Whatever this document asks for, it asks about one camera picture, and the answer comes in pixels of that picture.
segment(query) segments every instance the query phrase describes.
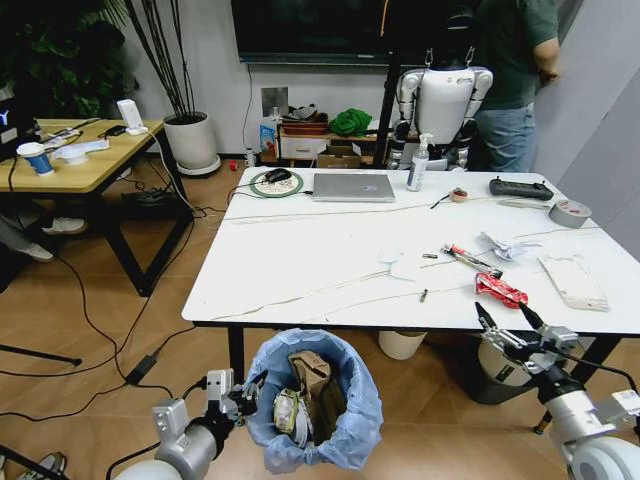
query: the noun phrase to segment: blue garbage bag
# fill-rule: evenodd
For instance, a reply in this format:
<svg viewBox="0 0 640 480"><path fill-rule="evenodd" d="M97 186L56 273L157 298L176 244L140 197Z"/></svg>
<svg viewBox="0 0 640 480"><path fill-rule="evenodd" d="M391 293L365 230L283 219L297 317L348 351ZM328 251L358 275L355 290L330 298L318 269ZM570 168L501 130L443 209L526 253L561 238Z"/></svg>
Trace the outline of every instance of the blue garbage bag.
<svg viewBox="0 0 640 480"><path fill-rule="evenodd" d="M298 447L278 432L273 422L273 401L283 388L298 388L289 355L301 350L316 352L337 369L337 382L347 411L338 417L331 438L318 446ZM248 381L268 370L258 401L258 411L247 426L253 441L265 447L264 463L271 473L289 473L300 465L333 463L341 468L360 469L380 441L382 402L369 370L360 355L344 340L323 330L279 333L263 343L251 363Z"/></svg>

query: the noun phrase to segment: plant pot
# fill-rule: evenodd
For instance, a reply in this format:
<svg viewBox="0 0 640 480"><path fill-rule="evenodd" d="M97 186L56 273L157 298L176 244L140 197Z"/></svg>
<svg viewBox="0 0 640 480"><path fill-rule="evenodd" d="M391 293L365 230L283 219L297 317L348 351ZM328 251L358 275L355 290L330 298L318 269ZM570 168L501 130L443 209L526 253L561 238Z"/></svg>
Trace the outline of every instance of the plant pot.
<svg viewBox="0 0 640 480"><path fill-rule="evenodd" d="M176 115L164 119L164 129L178 170L184 175L204 175L220 167L211 117L194 112L184 121Z"/></svg>
<svg viewBox="0 0 640 480"><path fill-rule="evenodd" d="M384 353L396 360L413 357L424 340L426 332L393 332L381 330L378 343Z"/></svg>

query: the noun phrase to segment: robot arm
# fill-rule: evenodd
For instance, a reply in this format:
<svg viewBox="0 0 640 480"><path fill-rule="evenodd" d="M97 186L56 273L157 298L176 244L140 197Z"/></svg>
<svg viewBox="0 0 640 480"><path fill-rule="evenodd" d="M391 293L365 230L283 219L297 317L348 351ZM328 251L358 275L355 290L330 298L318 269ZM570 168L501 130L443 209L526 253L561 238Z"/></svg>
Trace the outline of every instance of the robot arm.
<svg viewBox="0 0 640 480"><path fill-rule="evenodd" d="M203 480L224 441L246 416L257 411L257 399L267 372L246 389L233 384L233 370L212 370L198 386L207 390L204 416L189 419L183 399L171 399L152 409L160 446L154 460L133 465L116 480Z"/></svg>
<svg viewBox="0 0 640 480"><path fill-rule="evenodd" d="M469 107L464 114L464 124L471 120L480 109L485 95L493 85L493 74L484 67L470 67L475 75L473 93L469 100Z"/></svg>
<svg viewBox="0 0 640 480"><path fill-rule="evenodd" d="M401 168L402 153L407 143L407 136L411 130L415 102L424 72L424 69L409 70L400 77L400 81L398 82L396 99L398 101L398 109L400 110L400 118L393 122L392 126L393 138L391 139L391 153L389 155L389 161L387 162L387 168L390 170Z"/></svg>
<svg viewBox="0 0 640 480"><path fill-rule="evenodd" d="M640 416L640 397L633 390L617 392L598 406L584 385L557 365L561 353L575 346L578 336L565 327L551 327L524 304L520 308L539 338L526 342L498 328L476 303L483 337L508 359L520 363L538 387L538 399L553 417L551 436L576 480L640 479L640 448L605 436Z"/></svg>

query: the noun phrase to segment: green cloth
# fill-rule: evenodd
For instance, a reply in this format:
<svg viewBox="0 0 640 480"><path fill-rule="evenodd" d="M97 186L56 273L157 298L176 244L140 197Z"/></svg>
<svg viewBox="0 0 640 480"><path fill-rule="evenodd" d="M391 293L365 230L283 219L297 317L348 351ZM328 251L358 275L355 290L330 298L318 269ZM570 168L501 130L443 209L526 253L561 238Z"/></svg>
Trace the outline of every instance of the green cloth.
<svg viewBox="0 0 640 480"><path fill-rule="evenodd" d="M362 110L350 108L346 112L339 113L331 120L329 130L336 135L348 137L350 135L360 136L369 126L371 115Z"/></svg>
<svg viewBox="0 0 640 480"><path fill-rule="evenodd" d="M534 47L558 36L555 0L482 0L476 14L474 64L493 72L483 110L533 102L538 83Z"/></svg>

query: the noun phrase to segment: hand sanitizer bottle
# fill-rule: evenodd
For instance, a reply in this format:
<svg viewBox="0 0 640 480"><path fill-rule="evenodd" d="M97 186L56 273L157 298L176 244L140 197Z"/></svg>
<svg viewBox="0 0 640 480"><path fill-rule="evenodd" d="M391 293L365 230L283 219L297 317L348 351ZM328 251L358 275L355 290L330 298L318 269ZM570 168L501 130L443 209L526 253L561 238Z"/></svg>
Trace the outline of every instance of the hand sanitizer bottle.
<svg viewBox="0 0 640 480"><path fill-rule="evenodd" d="M407 180L407 190L409 191L418 192L422 188L422 178L429 161L429 143L433 143L433 135L430 133L420 135L420 146L411 158L411 171Z"/></svg>

